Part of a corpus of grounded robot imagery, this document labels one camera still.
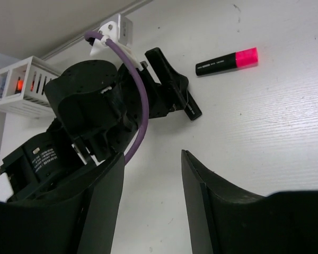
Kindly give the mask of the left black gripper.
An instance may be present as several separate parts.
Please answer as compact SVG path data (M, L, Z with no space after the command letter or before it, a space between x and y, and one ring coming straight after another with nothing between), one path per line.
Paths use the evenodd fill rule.
M187 92L188 78L170 65L160 48L145 56L162 85ZM76 63L47 83L45 95L74 145L98 161L124 152L141 124L140 94L125 65L117 68L105 60Z

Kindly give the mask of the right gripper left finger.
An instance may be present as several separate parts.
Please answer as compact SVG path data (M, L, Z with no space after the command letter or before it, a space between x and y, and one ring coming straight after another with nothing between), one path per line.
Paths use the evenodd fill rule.
M124 171L119 153L37 199L0 202L0 253L110 253Z

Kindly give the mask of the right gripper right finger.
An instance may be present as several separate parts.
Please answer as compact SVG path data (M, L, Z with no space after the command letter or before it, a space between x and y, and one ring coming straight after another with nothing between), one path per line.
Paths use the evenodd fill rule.
M193 253L318 253L318 190L261 196L181 152Z

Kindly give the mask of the pink highlighter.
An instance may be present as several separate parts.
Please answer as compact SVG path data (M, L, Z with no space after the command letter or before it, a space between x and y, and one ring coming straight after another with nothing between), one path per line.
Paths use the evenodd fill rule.
M218 72L256 66L258 62L258 50L255 47L200 62L196 64L195 72L198 77L212 75Z

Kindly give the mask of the orange highlighter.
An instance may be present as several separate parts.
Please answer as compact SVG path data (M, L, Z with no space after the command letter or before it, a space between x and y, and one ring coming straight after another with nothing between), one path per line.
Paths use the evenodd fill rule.
M19 77L18 80L17 80L17 83L16 83L15 93L20 93L22 91L23 83L24 83L24 80L22 80ZM34 88L34 81L32 82L30 91L33 91L33 88Z

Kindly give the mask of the purple highlighter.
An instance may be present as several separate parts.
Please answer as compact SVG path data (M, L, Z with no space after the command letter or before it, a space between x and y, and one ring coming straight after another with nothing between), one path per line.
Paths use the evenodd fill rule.
M187 91L187 103L184 111L191 121L195 121L197 118L202 116L201 109L199 108L189 91Z

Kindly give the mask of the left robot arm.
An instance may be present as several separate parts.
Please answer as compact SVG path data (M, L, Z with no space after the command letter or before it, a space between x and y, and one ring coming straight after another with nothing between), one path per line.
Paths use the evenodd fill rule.
M34 199L90 164L124 153L129 161L146 132L144 122L184 110L188 78L178 73L159 48L148 50L136 81L125 65L87 60L67 68L46 85L55 113L49 128L3 159L13 194L11 202Z

